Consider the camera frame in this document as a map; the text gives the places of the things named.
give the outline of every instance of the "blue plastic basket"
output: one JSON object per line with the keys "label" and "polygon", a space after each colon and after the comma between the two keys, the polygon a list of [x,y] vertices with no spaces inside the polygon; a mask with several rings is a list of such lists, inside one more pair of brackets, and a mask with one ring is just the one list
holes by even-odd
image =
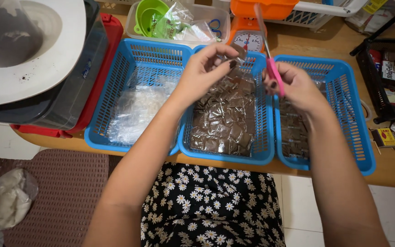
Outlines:
{"label": "blue plastic basket", "polygon": [[[158,77],[161,75],[180,76],[191,53],[192,50],[184,45],[135,39],[122,40],[117,48],[91,122],[85,130],[86,143],[95,149],[129,151],[132,145],[110,142],[106,131],[113,114],[111,109],[115,106],[121,92],[135,86],[128,84],[130,76],[134,71],[138,71],[140,85],[161,86],[157,81]],[[176,144],[170,150],[169,155],[175,154],[178,150],[179,147]]]}
{"label": "blue plastic basket", "polygon": [[[376,169],[365,117],[361,109],[359,93],[353,69],[344,61],[290,55],[278,55],[276,61],[287,62],[304,69],[312,78],[326,82],[327,100],[341,123],[348,146],[362,173],[367,176]],[[310,161],[283,156],[281,146],[280,105],[274,97],[275,126],[278,158],[290,168],[309,170]]]}
{"label": "blue plastic basket", "polygon": [[[204,46],[198,46],[194,53]],[[193,108],[190,106],[183,116],[183,124],[179,133],[178,144],[181,152],[189,157],[208,160],[221,160],[227,162],[244,163],[251,165],[266,165],[275,154],[274,131],[272,118],[272,98],[266,96],[262,86],[262,70],[266,67],[266,57],[262,53],[249,51],[243,69],[252,73],[257,81],[255,99],[255,141],[251,147],[251,157],[228,155],[191,149],[190,131],[193,124]]]}

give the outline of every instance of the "black skirt with white daisies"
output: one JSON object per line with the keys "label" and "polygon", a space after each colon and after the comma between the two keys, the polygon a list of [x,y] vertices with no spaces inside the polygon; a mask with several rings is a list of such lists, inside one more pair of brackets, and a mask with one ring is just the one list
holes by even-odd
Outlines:
{"label": "black skirt with white daisies", "polygon": [[272,175],[166,162],[143,204],[141,246],[284,247]]}

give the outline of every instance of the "fingernail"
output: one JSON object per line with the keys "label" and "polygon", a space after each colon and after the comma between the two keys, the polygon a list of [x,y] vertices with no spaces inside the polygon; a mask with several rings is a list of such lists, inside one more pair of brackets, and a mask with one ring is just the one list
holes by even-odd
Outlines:
{"label": "fingernail", "polygon": [[234,61],[234,60],[232,60],[232,61],[230,62],[230,69],[234,68],[234,67],[236,66],[236,64],[237,64],[237,62]]}

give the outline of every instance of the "woman's right hand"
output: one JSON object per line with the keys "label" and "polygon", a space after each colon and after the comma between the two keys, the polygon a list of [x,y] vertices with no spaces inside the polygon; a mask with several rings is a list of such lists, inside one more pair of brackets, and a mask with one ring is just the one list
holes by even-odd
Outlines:
{"label": "woman's right hand", "polygon": [[[300,113],[309,114],[324,110],[324,107],[330,108],[327,99],[306,71],[284,62],[276,62],[276,66],[284,82],[285,97]],[[262,72],[262,78],[267,93],[278,94],[280,92],[278,83],[269,78],[266,69]]]}

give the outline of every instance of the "red plastic container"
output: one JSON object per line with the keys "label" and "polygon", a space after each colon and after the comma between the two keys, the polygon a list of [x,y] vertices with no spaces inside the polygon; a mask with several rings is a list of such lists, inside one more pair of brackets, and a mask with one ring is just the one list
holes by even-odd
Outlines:
{"label": "red plastic container", "polygon": [[65,137],[72,138],[71,133],[76,133],[88,126],[91,121],[92,115],[97,105],[98,98],[100,97],[101,91],[106,81],[109,69],[117,51],[118,44],[120,43],[123,35],[123,26],[121,22],[110,14],[101,13],[104,27],[106,29],[107,37],[109,39],[109,47],[107,48],[106,55],[103,59],[100,72],[98,73],[97,79],[92,87],[91,93],[86,101],[85,107],[80,114],[77,124],[70,130],[62,131],[56,129],[49,129],[44,127],[38,127],[34,125],[15,125],[11,124],[12,129],[18,130],[21,133],[27,134],[40,134],[50,137]]}

